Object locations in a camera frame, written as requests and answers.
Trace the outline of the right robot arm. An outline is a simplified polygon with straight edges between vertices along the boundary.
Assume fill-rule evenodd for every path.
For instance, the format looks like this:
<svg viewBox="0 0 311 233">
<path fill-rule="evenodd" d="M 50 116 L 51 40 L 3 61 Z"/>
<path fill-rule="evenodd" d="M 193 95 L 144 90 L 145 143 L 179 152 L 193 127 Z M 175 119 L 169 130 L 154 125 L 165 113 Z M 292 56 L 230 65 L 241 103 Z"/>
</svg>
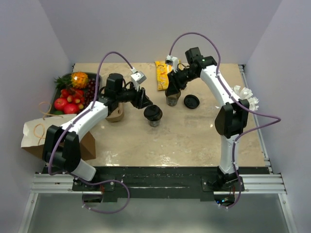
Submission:
<svg viewBox="0 0 311 233">
<path fill-rule="evenodd" d="M 215 128 L 221 137 L 221 161 L 211 186 L 227 191 L 237 181 L 239 167 L 235 165 L 238 147 L 235 139 L 243 133 L 247 125 L 249 101 L 240 99 L 229 89 L 221 74 L 216 73 L 217 62 L 212 56 L 204 57 L 198 47 L 185 53 L 188 66 L 179 69 L 178 58 L 167 55 L 165 63 L 172 66 L 168 73 L 168 88 L 165 91 L 166 103 L 175 106 L 187 83 L 200 78 L 210 89 L 220 104 L 215 118 Z"/>
</svg>

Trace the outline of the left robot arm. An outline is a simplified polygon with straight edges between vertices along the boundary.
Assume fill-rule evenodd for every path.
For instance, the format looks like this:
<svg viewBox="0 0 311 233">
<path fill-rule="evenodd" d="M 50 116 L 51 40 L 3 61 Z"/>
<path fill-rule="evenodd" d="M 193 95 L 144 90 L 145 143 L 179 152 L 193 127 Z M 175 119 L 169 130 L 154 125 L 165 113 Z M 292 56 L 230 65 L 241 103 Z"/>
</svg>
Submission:
<svg viewBox="0 0 311 233">
<path fill-rule="evenodd" d="M 46 132 L 42 155 L 49 164 L 48 173 L 53 174 L 51 167 L 54 166 L 59 172 L 83 179 L 89 190 L 98 189 L 101 179 L 95 175 L 95 167 L 81 158 L 80 141 L 99 121 L 111 115 L 119 103 L 130 102 L 137 109 L 152 105 L 145 89 L 140 87 L 145 80 L 145 75 L 137 71 L 131 74 L 129 87 L 126 87 L 123 76 L 112 73 L 106 79 L 104 92 L 97 94 L 85 110 L 61 126 L 51 125 Z"/>
</svg>

